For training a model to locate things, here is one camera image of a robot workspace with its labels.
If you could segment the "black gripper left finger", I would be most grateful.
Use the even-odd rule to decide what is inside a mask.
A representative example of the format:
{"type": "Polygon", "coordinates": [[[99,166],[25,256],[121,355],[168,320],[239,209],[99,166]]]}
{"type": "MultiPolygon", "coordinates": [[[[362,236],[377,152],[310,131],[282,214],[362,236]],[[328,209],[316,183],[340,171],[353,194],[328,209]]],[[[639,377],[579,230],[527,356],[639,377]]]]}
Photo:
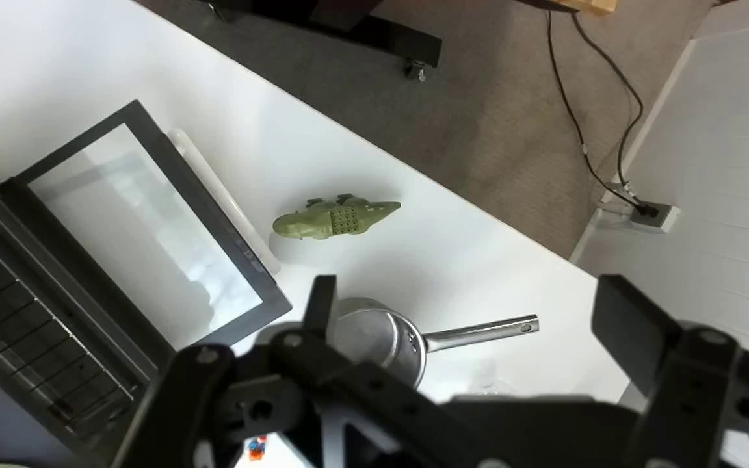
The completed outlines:
{"type": "Polygon", "coordinates": [[[334,301],[334,279],[333,275],[316,275],[312,282],[312,291],[306,299],[302,327],[316,338],[328,333],[329,313],[334,301]]]}

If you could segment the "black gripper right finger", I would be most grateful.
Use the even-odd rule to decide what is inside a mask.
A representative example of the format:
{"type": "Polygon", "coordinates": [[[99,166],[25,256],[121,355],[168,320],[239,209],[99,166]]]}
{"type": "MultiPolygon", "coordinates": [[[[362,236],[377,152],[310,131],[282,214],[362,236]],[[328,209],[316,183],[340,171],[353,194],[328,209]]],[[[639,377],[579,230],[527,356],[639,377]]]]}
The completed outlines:
{"type": "Polygon", "coordinates": [[[624,275],[597,279],[589,330],[641,396],[682,338],[682,326],[624,275]]]}

